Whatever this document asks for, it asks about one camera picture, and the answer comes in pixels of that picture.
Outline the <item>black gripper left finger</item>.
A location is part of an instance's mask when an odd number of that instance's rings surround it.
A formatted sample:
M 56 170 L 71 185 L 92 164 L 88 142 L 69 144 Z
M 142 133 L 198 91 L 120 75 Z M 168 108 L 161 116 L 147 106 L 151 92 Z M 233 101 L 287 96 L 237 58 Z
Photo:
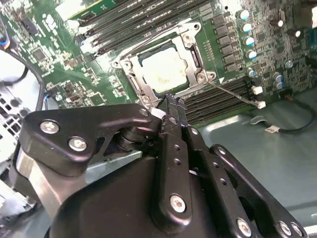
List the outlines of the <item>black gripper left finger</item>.
M 53 218 L 76 192 L 127 164 L 156 161 L 151 217 L 163 231 L 192 220 L 187 144 L 176 99 L 148 111 L 139 104 L 29 114 L 19 137 L 16 168 Z

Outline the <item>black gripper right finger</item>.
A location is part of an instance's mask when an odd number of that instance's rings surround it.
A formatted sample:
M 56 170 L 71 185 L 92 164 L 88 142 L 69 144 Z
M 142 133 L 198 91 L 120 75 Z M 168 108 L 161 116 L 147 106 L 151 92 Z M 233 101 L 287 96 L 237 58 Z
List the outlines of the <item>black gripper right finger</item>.
M 202 180 L 221 238 L 306 238 L 303 226 L 223 146 L 208 147 L 188 124 L 186 107 L 176 99 L 177 118 L 189 147 L 190 166 Z

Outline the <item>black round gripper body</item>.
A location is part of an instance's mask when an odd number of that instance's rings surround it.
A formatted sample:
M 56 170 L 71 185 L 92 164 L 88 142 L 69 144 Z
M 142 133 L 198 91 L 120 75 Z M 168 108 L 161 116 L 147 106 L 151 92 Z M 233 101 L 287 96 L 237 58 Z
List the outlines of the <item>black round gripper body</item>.
M 70 196 L 51 238 L 167 238 L 151 217 L 156 161 L 137 159 Z

